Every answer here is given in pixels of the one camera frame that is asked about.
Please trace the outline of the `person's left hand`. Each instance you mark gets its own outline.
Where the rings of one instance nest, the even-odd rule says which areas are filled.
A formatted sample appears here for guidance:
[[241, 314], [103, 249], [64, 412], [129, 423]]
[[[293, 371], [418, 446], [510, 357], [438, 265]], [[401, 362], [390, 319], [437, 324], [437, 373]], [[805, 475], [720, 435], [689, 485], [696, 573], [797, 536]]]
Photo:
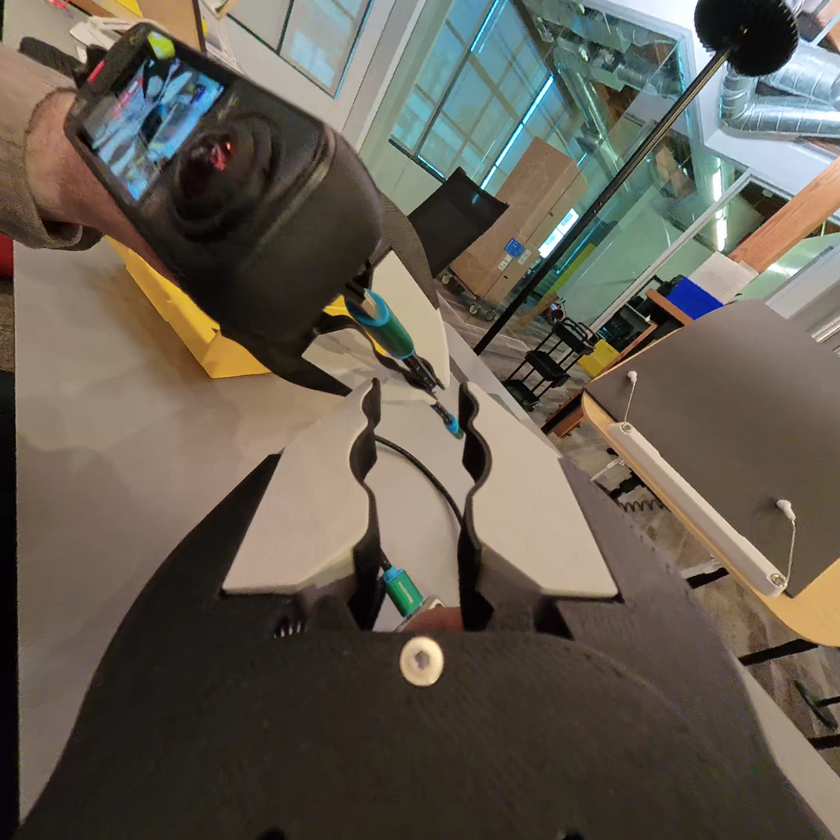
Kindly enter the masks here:
[[67, 114], [75, 98], [69, 90], [53, 91], [37, 106], [30, 121], [25, 162], [38, 214], [47, 222], [93, 228], [175, 282], [65, 135]]

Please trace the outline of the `black office chair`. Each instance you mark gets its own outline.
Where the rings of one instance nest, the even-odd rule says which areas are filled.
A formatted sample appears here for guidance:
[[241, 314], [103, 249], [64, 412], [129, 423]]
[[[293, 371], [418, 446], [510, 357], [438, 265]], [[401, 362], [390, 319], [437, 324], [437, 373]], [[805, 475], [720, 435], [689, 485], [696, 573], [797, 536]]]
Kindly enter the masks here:
[[408, 214], [437, 278], [477, 239], [491, 229], [509, 205], [473, 182], [462, 167]]

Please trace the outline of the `yellow plastic bin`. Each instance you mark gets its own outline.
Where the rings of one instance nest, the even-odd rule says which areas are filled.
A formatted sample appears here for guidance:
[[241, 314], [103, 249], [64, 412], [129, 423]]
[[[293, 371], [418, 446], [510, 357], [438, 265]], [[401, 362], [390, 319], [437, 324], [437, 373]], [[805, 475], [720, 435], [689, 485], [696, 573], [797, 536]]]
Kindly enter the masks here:
[[211, 378], [218, 380], [269, 372], [245, 348], [225, 338], [213, 319], [130, 248], [111, 237], [106, 237], [106, 241], [116, 250], [154, 309]]

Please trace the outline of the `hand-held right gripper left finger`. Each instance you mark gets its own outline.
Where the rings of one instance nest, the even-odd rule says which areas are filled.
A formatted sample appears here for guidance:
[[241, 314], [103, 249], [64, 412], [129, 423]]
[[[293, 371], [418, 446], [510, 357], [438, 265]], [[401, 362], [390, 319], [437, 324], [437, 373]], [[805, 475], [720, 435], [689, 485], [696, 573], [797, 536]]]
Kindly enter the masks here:
[[383, 552], [366, 478], [381, 415], [381, 384], [372, 379], [283, 449], [225, 594], [287, 596], [303, 613], [334, 595], [360, 628], [374, 626], [385, 597]]

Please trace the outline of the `wheeled cardboard box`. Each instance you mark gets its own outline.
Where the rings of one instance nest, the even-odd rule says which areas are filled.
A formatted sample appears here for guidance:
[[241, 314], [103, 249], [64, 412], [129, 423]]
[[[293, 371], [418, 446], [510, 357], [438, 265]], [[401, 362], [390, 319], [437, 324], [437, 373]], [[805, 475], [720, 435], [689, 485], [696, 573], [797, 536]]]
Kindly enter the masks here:
[[497, 192], [505, 212], [449, 266], [454, 279], [490, 312], [540, 258], [540, 247], [582, 199], [579, 166], [535, 138]]

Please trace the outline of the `blue and white box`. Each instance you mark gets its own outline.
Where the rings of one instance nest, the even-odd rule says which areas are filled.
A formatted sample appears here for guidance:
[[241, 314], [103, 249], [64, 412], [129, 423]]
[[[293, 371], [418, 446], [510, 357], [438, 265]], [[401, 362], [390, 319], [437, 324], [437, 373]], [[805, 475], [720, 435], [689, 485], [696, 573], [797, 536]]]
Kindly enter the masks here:
[[714, 253], [689, 276], [682, 276], [666, 299], [696, 320], [733, 302], [757, 275], [748, 264]]

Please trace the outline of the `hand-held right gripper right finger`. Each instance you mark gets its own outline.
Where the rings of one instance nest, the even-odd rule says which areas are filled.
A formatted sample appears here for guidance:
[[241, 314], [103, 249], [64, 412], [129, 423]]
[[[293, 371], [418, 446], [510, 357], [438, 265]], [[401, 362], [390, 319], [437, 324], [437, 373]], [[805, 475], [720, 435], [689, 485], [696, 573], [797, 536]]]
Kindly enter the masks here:
[[472, 479], [458, 538], [464, 629], [486, 629], [507, 607], [540, 627], [558, 601], [618, 598], [560, 453], [471, 381], [458, 389], [458, 421]]

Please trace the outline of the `black pole stand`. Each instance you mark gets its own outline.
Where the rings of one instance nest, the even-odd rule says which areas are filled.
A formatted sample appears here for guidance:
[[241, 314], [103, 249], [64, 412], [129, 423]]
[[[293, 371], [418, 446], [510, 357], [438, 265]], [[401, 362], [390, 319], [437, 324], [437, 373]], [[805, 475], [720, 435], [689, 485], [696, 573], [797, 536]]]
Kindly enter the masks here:
[[538, 305], [552, 294], [585, 324], [628, 292], [658, 254], [666, 236], [677, 233], [666, 209], [685, 175], [688, 197], [700, 200], [701, 167], [708, 157], [693, 151], [675, 131], [692, 102], [721, 68], [777, 70], [795, 45], [795, 23], [784, 2], [698, 2], [695, 30], [711, 57], [663, 117], [633, 149], [627, 162], [518, 287], [517, 295], [476, 344], [482, 354], [514, 338], [520, 322], [539, 318]]

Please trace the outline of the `wood-rimmed black board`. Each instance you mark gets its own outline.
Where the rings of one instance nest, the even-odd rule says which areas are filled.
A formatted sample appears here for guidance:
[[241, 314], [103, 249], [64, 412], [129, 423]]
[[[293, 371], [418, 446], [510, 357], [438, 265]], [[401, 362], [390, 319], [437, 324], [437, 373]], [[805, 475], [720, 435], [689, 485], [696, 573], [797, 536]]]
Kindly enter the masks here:
[[721, 566], [796, 636], [838, 647], [839, 361], [830, 348], [760, 301], [732, 303], [594, 379], [582, 407], [660, 499], [607, 429], [635, 426], [789, 585], [766, 598]]

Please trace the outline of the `round silver duct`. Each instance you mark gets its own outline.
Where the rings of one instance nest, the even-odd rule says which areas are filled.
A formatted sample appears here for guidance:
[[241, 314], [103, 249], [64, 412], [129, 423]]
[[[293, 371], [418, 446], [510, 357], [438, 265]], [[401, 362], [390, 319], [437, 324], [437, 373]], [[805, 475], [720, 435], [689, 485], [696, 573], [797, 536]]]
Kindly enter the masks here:
[[769, 75], [748, 77], [729, 66], [719, 117], [735, 134], [838, 141], [838, 54], [802, 41], [791, 59]]

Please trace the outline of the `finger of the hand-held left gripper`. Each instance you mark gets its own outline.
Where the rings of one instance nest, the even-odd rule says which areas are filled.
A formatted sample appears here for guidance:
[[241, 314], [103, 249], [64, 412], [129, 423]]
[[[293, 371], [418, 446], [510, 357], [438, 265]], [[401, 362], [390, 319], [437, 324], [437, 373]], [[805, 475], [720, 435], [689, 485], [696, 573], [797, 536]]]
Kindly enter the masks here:
[[383, 300], [392, 320], [404, 328], [416, 356], [425, 363], [444, 391], [450, 384], [449, 352], [444, 321], [439, 310], [395, 252], [389, 251], [377, 266], [367, 266], [354, 279], [374, 302]]
[[384, 364], [367, 336], [356, 329], [323, 333], [303, 351], [302, 359], [350, 389], [376, 379], [383, 389], [407, 389], [402, 373]]

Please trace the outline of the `person's left forearm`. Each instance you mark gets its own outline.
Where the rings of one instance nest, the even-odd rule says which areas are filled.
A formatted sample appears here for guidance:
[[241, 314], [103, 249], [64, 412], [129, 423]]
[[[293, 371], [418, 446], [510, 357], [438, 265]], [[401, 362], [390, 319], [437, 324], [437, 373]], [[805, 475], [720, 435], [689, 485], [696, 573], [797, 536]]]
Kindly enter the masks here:
[[46, 222], [39, 215], [26, 170], [26, 143], [36, 110], [70, 80], [1, 46], [1, 231], [31, 249], [81, 251], [102, 234], [91, 227]]

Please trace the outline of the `black utility cart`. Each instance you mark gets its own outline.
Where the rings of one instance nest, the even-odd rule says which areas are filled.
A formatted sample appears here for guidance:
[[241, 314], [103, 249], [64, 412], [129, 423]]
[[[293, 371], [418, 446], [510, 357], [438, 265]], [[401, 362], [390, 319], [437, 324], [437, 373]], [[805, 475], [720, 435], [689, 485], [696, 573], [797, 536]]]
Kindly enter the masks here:
[[520, 408], [531, 413], [545, 394], [571, 378], [571, 366], [595, 348], [596, 335], [589, 327], [571, 318], [553, 324], [533, 350], [502, 382]]

